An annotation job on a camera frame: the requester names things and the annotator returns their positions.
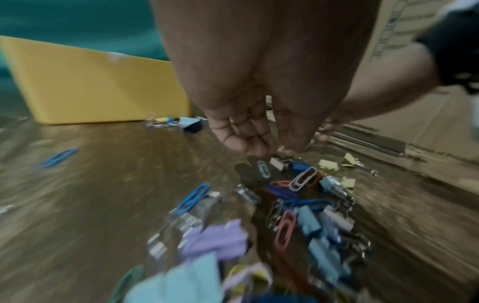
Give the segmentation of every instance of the yellow box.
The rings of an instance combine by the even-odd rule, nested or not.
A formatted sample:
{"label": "yellow box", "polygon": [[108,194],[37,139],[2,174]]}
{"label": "yellow box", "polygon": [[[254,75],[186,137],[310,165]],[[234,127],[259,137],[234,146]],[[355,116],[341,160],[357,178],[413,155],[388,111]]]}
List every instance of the yellow box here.
{"label": "yellow box", "polygon": [[188,117],[190,103],[167,61],[0,36],[35,120],[71,124]]}

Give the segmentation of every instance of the hand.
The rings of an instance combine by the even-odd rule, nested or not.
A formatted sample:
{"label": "hand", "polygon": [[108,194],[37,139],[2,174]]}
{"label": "hand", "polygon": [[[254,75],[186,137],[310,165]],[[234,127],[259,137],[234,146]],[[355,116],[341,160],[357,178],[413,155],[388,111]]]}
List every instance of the hand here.
{"label": "hand", "polygon": [[167,53],[189,98],[228,148],[302,151],[349,89],[378,0],[152,0]]}
{"label": "hand", "polygon": [[346,123],[405,107],[438,85],[434,58],[423,45],[413,43],[356,75],[319,140],[328,141]]}

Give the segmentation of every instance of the purple paper clip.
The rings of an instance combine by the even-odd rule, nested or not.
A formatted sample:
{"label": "purple paper clip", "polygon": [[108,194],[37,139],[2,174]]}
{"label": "purple paper clip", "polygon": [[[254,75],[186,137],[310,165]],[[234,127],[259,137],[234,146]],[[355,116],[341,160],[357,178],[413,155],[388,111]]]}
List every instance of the purple paper clip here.
{"label": "purple paper clip", "polygon": [[194,228],[183,236],[178,249],[184,261],[190,261],[210,252],[216,252],[221,261],[244,256],[248,233],[241,228],[241,220],[222,225],[211,225],[202,231]]}

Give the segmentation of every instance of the yellow container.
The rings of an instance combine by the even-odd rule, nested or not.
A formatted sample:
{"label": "yellow container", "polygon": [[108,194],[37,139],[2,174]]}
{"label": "yellow container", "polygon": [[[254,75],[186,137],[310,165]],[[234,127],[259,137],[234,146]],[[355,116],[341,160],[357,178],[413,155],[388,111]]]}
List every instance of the yellow container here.
{"label": "yellow container", "polygon": [[0,36],[35,120],[71,124],[188,117],[171,63]]}

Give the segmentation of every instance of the pile of clips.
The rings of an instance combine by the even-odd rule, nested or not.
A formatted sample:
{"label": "pile of clips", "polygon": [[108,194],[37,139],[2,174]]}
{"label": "pile of clips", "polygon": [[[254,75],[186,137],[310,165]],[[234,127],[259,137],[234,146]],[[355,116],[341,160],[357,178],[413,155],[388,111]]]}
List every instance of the pile of clips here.
{"label": "pile of clips", "polygon": [[[353,166],[351,161],[342,166]],[[356,166],[365,168],[355,161]],[[258,161],[257,165],[262,177],[270,179],[266,163]],[[357,292],[351,286],[352,266],[362,263],[372,249],[367,237],[355,232],[355,222],[349,213],[356,202],[352,191],[343,187],[344,180],[322,173],[300,159],[271,158],[271,166],[282,175],[295,175],[292,180],[270,181],[262,187],[267,193],[262,196],[272,197],[268,199],[272,204],[265,226],[276,232],[271,254],[276,271],[283,272],[287,279],[292,276],[288,280],[300,294],[314,296],[320,302],[377,302],[366,300],[364,291]],[[370,173],[378,176],[376,171]],[[255,205],[266,202],[242,184],[238,185],[237,193]],[[302,199],[305,195],[322,198]],[[298,272],[286,252],[296,228],[307,240],[314,260],[307,276]]]}
{"label": "pile of clips", "polygon": [[[354,221],[347,217],[354,199],[337,179],[308,163],[272,158],[271,164],[298,175],[291,181],[273,181],[263,188],[276,197],[266,222],[268,228],[277,232],[275,250],[268,253],[270,262],[240,263],[248,252],[248,233],[241,220],[225,220],[221,194],[212,191],[210,184],[202,184],[169,212],[162,227],[148,240],[156,274],[143,280],[143,267],[133,268],[120,281],[109,302],[378,302],[367,290],[356,292],[347,283],[353,259],[364,258],[371,250],[369,241],[353,232]],[[259,161],[258,168],[266,180],[271,178],[266,163]],[[301,191],[306,187],[321,188],[341,202],[301,200]],[[263,204],[261,197],[244,185],[238,185],[236,192],[254,205]],[[219,224],[209,224],[213,213]],[[308,278],[297,272],[285,252],[296,226],[308,238],[309,250],[317,262],[317,266],[310,267]],[[354,253],[342,257],[341,253],[346,251]],[[229,267],[235,264],[227,275],[222,270],[225,262]],[[279,276],[273,275],[268,264]]]}

